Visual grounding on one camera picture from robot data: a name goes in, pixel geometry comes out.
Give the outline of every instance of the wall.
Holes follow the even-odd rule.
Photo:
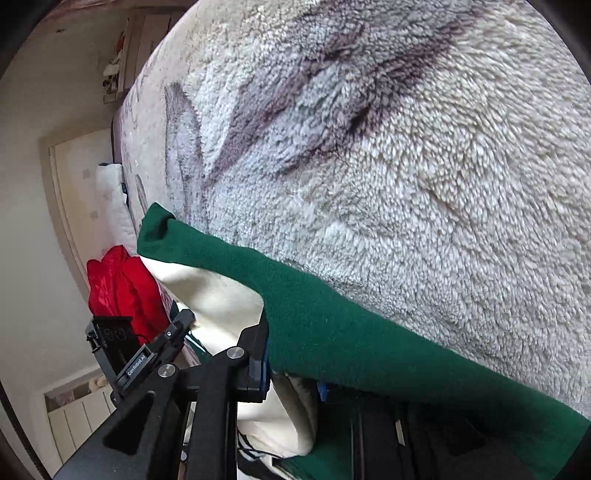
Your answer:
[[[102,103],[102,69],[125,21],[123,11],[97,10],[44,25],[0,80],[0,379],[33,444],[33,392],[95,364],[84,334],[90,313],[54,231],[42,161],[48,145],[108,128],[116,106]],[[3,412],[0,427],[21,456]]]

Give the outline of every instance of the wooden furniture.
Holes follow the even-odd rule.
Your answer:
[[[121,100],[125,97],[150,54],[185,11],[185,9],[179,8],[150,8],[132,11],[125,30],[118,89],[113,100]]]

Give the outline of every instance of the fleece blanket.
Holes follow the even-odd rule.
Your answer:
[[[538,480],[555,477],[589,428],[588,420],[557,400],[359,307],[310,274],[198,232],[158,204],[144,218],[138,253],[152,271],[168,273],[173,293],[189,286],[190,268],[258,292],[273,370],[459,410],[508,445]]]
[[[121,150],[144,206],[591,417],[589,98],[525,0],[200,0]]]

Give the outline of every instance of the red fabric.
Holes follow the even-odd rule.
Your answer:
[[[169,325],[158,284],[139,257],[130,257],[122,245],[111,248],[103,260],[86,264],[90,282],[88,307],[93,315],[132,317],[131,327],[152,341]]]

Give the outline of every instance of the metal screw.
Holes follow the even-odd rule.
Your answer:
[[[240,358],[242,355],[244,355],[244,348],[239,346],[233,346],[232,348],[228,349],[226,355],[232,359]]]
[[[158,369],[158,375],[163,378],[172,377],[176,370],[177,369],[173,364],[160,365],[160,368]]]

